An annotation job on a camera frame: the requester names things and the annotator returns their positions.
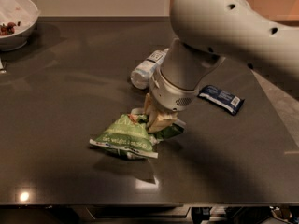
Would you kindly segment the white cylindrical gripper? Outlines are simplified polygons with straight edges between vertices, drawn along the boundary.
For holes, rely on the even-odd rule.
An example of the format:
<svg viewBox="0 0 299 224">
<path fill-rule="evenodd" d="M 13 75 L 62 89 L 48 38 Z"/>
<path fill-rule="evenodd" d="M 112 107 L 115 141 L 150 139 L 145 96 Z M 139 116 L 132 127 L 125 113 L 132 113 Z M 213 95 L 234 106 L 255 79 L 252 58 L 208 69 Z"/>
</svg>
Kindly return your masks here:
<svg viewBox="0 0 299 224">
<path fill-rule="evenodd" d="M 185 110 L 191 104 L 199 88 L 187 91 L 176 87 L 163 76 L 158 67 L 149 80 L 149 92 L 145 97 L 144 114 L 148 116 L 148 132 L 156 133 L 178 119 L 177 112 Z"/>
</svg>

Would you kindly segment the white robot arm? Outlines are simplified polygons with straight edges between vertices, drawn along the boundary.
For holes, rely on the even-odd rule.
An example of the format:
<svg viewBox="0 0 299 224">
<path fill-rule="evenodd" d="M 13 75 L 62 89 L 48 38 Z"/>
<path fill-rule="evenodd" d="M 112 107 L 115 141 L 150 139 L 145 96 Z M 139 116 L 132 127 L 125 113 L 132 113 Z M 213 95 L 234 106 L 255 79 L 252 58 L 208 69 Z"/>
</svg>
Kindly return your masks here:
<svg viewBox="0 0 299 224">
<path fill-rule="evenodd" d="M 149 79 L 144 104 L 150 133 L 172 125 L 197 96 L 200 80 L 227 59 L 298 96 L 299 27 L 268 20 L 246 0 L 175 0 L 170 23 L 177 37 Z"/>
</svg>

